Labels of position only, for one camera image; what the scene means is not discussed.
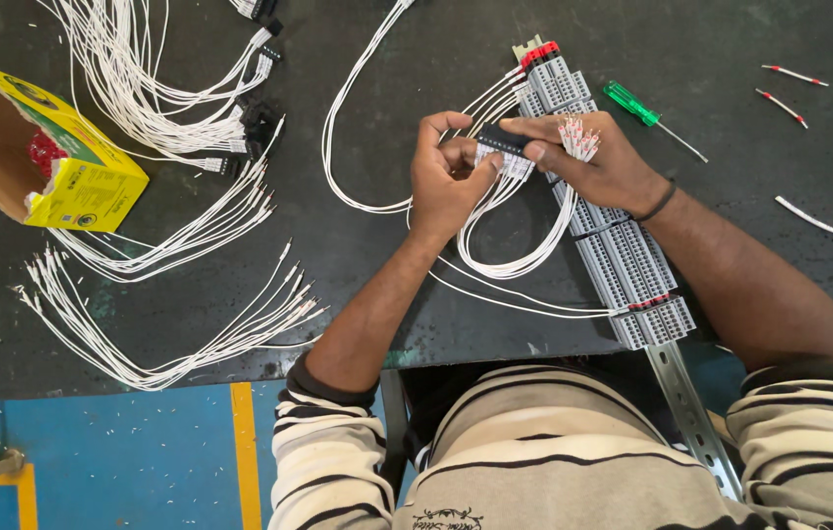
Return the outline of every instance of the printed logo on shirt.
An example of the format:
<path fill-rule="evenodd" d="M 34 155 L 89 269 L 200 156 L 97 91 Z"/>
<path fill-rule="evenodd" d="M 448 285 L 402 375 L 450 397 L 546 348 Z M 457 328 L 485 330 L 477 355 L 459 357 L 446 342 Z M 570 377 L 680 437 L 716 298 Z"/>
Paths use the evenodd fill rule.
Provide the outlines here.
<path fill-rule="evenodd" d="M 472 517 L 470 507 L 466 511 L 457 509 L 423 510 L 423 515 L 414 515 L 413 530 L 481 530 L 482 516 Z"/>

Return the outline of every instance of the sleeve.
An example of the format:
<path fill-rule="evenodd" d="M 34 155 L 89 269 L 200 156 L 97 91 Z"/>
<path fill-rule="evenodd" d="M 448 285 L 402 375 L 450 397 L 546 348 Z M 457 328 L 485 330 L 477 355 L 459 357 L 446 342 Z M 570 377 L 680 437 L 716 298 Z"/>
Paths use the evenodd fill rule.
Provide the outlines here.
<path fill-rule="evenodd" d="M 396 503 L 377 473 L 387 443 L 370 413 L 376 391 L 377 384 L 361 393 L 332 389 L 299 357 L 276 406 L 269 530 L 390 528 Z"/>
<path fill-rule="evenodd" d="M 756 371 L 742 393 L 728 428 L 745 501 L 777 528 L 833 530 L 833 363 Z"/>

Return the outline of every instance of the striped shirt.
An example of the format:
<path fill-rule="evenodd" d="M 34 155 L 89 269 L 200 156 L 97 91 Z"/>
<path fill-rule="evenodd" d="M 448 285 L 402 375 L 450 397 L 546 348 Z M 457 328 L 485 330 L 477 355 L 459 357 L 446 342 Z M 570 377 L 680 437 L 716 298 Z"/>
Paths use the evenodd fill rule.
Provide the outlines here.
<path fill-rule="evenodd" d="M 455 403 L 395 510 L 377 474 L 374 391 L 330 389 L 303 356 L 276 407 L 269 528 L 833 530 L 833 364 L 757 371 L 742 394 L 727 417 L 742 503 L 610 387 L 526 365 L 482 376 Z"/>

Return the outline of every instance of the hand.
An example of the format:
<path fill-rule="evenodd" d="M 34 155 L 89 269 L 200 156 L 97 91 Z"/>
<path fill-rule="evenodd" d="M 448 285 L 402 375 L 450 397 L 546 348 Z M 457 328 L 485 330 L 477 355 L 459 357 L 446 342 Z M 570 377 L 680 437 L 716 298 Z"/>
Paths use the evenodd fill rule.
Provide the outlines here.
<path fill-rule="evenodd" d="M 470 116 L 452 111 L 427 116 L 419 123 L 416 154 L 410 164 L 414 191 L 410 233 L 438 246 L 437 251 L 466 224 L 501 169 L 501 154 L 493 153 L 469 172 L 475 162 L 474 139 L 453 138 L 439 143 L 446 129 L 471 125 Z"/>
<path fill-rule="evenodd" d="M 668 181 L 636 153 L 609 112 L 590 112 L 582 119 L 584 130 L 602 131 L 602 143 L 589 163 L 568 156 L 557 145 L 561 143 L 559 116 L 513 118 L 499 124 L 506 131 L 535 138 L 525 147 L 525 157 L 537 162 L 541 171 L 564 178 L 591 203 L 623 209 L 636 217 L 652 211 L 668 191 Z"/>

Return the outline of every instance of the person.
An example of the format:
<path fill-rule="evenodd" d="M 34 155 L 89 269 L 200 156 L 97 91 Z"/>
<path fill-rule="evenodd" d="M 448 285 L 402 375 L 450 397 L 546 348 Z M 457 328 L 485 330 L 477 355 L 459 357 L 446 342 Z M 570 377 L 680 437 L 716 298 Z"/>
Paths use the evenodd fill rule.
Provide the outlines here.
<path fill-rule="evenodd" d="M 473 140 L 439 144 L 447 129 L 471 123 L 443 112 L 420 122 L 409 235 L 288 373 L 272 439 L 270 529 L 833 530 L 833 301 L 673 190 L 608 113 L 582 116 L 584 128 L 603 131 L 590 163 L 557 145 L 557 119 L 500 124 L 534 138 L 525 156 L 591 203 L 637 219 L 658 210 L 644 226 L 749 371 L 727 415 L 745 464 L 744 499 L 722 497 L 705 465 L 671 448 L 622 390 L 587 371 L 530 363 L 477 377 L 428 435 L 410 437 L 427 445 L 417 448 L 420 473 L 394 509 L 393 488 L 377 474 L 384 429 L 369 410 L 380 370 L 417 288 L 502 162 L 489 155 L 472 170 Z M 413 410 L 412 422 L 420 415 Z"/>

